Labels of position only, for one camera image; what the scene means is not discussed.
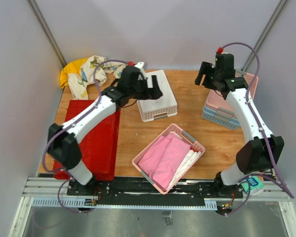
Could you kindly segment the white perforated basket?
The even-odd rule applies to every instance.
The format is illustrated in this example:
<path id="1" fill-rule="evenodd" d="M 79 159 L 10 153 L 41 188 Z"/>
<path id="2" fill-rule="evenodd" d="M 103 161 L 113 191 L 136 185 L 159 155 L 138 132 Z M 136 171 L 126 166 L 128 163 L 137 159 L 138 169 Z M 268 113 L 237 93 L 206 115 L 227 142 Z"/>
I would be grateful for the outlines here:
<path id="1" fill-rule="evenodd" d="M 178 104 L 171 86 L 163 70 L 146 73 L 149 79 L 156 76 L 158 86 L 163 96 L 157 100 L 139 100 L 137 105 L 143 122 L 175 116 L 178 113 Z"/>

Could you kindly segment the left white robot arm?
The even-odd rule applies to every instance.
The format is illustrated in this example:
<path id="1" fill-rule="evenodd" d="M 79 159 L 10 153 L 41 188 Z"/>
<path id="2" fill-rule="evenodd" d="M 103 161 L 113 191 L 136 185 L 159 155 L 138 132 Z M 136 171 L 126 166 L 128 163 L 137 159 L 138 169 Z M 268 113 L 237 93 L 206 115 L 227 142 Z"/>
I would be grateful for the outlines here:
<path id="1" fill-rule="evenodd" d="M 84 195 L 91 195 L 95 192 L 96 183 L 82 160 L 81 141 L 102 120 L 128 104 L 130 99 L 157 100 L 162 95 L 157 75 L 147 76 L 142 63 L 126 66 L 121 77 L 101 91 L 99 97 L 80 114 L 62 125 L 54 123 L 50 126 L 46 152 L 79 183 L 78 189 Z"/>

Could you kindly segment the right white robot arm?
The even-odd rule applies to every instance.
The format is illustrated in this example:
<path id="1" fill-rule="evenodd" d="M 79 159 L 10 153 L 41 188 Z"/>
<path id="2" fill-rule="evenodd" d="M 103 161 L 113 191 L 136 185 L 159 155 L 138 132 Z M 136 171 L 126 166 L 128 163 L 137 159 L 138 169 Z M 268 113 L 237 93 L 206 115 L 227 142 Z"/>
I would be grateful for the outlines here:
<path id="1" fill-rule="evenodd" d="M 265 125 L 247 82 L 236 76 L 232 54 L 217 52 L 214 63 L 202 62 L 195 84 L 221 93 L 233 108 L 245 138 L 236 162 L 216 176 L 218 182 L 213 186 L 214 193 L 223 198 L 231 192 L 231 186 L 240 183 L 247 175 L 273 169 L 283 150 L 284 140 Z"/>

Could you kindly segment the large red plastic container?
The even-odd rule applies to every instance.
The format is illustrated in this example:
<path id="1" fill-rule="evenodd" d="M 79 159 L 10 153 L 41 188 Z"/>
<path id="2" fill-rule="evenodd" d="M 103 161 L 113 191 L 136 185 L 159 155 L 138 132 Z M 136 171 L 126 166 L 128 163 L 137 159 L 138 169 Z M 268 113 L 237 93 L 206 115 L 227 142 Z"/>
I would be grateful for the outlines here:
<path id="1" fill-rule="evenodd" d="M 71 100 L 65 122 L 73 119 L 93 103 L 92 100 Z M 111 181 L 114 178 L 120 111 L 115 112 L 93 128 L 79 144 L 82 161 L 96 180 Z M 54 178 L 69 179 L 65 171 L 57 171 Z"/>

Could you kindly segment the light blue perforated basket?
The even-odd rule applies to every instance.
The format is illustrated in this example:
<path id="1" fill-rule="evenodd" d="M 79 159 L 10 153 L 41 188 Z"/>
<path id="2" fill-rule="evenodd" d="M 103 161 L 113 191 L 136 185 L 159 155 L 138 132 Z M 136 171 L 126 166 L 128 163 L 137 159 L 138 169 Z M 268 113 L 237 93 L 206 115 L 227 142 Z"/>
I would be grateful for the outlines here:
<path id="1" fill-rule="evenodd" d="M 218 118 L 223 118 L 223 119 L 226 119 L 228 121 L 230 120 L 233 120 L 233 121 L 236 121 L 238 122 L 239 120 L 237 119 L 237 117 L 235 117 L 234 115 L 232 114 L 229 114 L 229 113 L 225 113 L 223 111 L 220 111 L 220 110 L 214 110 L 214 109 L 211 109 L 211 108 L 208 108 L 206 106 L 203 107 L 203 112 L 205 113 L 208 113 L 209 115 L 213 116 L 213 117 L 218 117 Z"/>

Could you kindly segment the pink basket with cloths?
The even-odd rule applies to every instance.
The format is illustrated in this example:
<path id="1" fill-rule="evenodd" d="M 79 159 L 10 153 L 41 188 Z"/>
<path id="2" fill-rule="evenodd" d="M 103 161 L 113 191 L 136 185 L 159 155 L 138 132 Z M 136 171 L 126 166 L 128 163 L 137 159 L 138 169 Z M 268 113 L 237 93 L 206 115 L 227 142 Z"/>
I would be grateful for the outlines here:
<path id="1" fill-rule="evenodd" d="M 169 125 L 133 160 L 133 166 L 167 194 L 204 154 L 205 147 L 175 123 Z"/>

